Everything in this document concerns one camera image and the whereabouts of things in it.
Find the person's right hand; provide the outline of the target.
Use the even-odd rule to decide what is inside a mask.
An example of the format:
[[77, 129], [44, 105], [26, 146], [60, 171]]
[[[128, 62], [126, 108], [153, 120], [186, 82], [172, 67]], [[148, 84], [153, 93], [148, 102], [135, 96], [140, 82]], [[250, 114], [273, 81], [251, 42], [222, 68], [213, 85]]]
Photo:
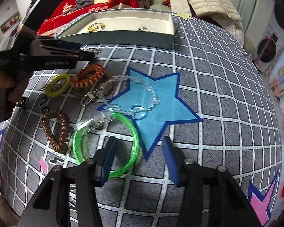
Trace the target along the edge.
[[0, 72], [0, 123], [11, 118], [15, 104], [21, 101], [34, 72], [16, 83], [10, 76]]

